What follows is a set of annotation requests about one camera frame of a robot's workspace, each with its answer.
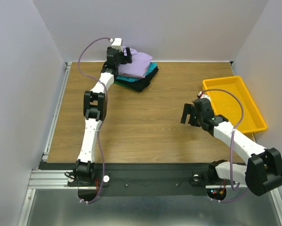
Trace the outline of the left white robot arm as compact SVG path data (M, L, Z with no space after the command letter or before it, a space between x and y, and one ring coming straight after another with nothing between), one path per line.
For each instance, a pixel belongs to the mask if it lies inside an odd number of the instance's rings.
M132 63L132 54L129 47L124 50L120 47L108 47L107 60L102 67L100 77L95 86L85 91L83 95L85 130L72 178L86 186L95 181L95 148L100 128L107 115L108 89L118 76L119 66L130 63Z

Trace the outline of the purple t shirt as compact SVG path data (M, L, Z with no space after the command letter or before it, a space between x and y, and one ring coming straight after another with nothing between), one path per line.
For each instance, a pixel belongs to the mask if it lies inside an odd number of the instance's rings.
M143 52L138 52L133 48L130 49L132 54L132 63L130 66L148 66L151 63L153 56Z

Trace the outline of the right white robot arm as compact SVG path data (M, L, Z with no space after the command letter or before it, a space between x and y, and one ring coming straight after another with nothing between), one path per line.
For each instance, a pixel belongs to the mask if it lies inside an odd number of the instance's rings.
M256 196L282 186L282 156L276 148L267 149L234 128L227 118L216 115L210 99L198 98L185 103L181 123L201 127L211 136L233 149L244 165L219 160L208 167L209 182L217 184L223 179L243 184Z

